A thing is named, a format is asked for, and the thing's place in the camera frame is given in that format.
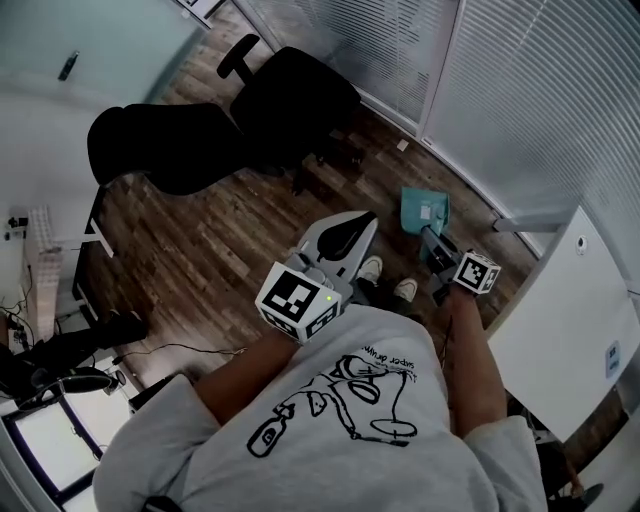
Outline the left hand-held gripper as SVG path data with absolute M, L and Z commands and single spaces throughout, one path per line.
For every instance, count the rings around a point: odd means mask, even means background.
M 304 345 L 353 298 L 352 281 L 378 228 L 372 211 L 347 211 L 313 223 L 287 260 L 271 267 L 255 305 L 262 319 Z

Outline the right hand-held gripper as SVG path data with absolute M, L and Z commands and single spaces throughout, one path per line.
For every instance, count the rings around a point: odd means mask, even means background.
M 459 285 L 471 294 L 484 295 L 493 287 L 500 266 L 474 251 L 458 254 L 455 245 L 431 228 L 422 229 L 422 261 L 432 273 L 431 295 L 441 306 L 452 285 Z

